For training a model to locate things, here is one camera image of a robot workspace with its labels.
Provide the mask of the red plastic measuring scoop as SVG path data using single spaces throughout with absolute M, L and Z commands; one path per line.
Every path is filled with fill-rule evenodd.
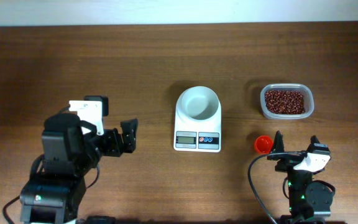
M 269 154 L 272 150 L 273 140 L 270 136 L 259 136 L 254 141 L 254 150 L 259 154 Z

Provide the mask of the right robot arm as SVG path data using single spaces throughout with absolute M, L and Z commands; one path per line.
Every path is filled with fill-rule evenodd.
M 268 160 L 277 161 L 275 171 L 286 173 L 283 188 L 289 201 L 288 215 L 282 215 L 280 223 L 324 223 L 331 216 L 330 206 L 336 189 L 333 185 L 315 180 L 314 176 L 324 171 L 331 160 L 327 145 L 319 142 L 316 136 L 310 138 L 305 151 L 286 152 L 283 135 L 277 131 Z

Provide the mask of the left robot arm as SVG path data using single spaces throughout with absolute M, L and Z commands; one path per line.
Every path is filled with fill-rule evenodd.
M 136 149 L 137 119 L 121 122 L 122 133 L 96 126 L 71 113 L 44 122 L 44 153 L 32 164 L 20 194 L 24 223 L 66 223 L 76 220 L 86 192 L 85 175 L 103 156 L 119 157 Z

